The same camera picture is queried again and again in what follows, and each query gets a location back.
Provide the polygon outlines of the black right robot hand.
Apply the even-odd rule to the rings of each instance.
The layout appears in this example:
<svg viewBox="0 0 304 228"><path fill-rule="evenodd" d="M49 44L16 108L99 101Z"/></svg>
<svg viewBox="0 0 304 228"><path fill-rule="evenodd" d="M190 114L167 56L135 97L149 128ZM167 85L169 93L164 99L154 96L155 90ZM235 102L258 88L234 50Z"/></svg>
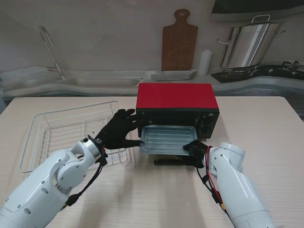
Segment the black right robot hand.
<svg viewBox="0 0 304 228"><path fill-rule="evenodd" d="M187 166L194 166L195 168L201 169L204 167L203 160L208 148L209 147L201 141L194 140L183 146L188 156L181 157L181 160Z"/></svg>

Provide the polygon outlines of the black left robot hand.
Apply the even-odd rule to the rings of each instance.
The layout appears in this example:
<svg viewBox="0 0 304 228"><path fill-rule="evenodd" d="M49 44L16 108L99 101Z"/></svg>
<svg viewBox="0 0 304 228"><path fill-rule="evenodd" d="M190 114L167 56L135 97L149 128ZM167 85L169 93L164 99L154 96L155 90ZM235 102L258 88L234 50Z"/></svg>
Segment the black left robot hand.
<svg viewBox="0 0 304 228"><path fill-rule="evenodd" d="M109 150L144 146L140 140L127 140L129 132L149 125L143 116L136 114L134 109L120 109L95 137L100 145Z"/></svg>

